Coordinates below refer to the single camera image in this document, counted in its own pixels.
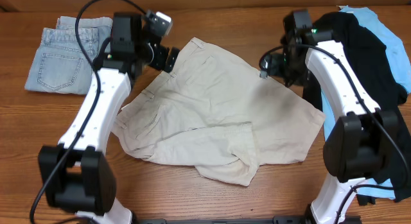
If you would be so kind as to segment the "beige cargo shorts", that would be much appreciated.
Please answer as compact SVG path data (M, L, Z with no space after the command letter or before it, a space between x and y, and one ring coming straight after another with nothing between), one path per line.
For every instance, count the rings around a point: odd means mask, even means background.
M172 72L122 108L112 131L132 157L247 186L264 164L303 161L324 120L240 57L193 38Z

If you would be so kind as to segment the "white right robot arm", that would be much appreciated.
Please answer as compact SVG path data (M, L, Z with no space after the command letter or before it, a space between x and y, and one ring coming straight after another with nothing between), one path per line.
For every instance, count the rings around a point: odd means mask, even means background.
M284 42L260 58L260 77L281 77L287 87L311 76L318 81L333 111L335 125L323 147L328 171L319 195L302 216L276 216L274 223L361 223L345 215L358 190L389 164L398 119L383 112L351 69L333 30L312 25L307 10L283 19Z

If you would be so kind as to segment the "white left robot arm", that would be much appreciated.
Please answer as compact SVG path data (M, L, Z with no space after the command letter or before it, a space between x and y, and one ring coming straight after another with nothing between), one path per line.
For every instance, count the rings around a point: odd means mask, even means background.
M161 45L172 24L161 12L115 13L72 125L56 146L43 146L39 152L39 194L49 206L73 213L75 221L136 223L135 214L116 198L116 179L105 152L119 108L143 68L173 69L179 50Z

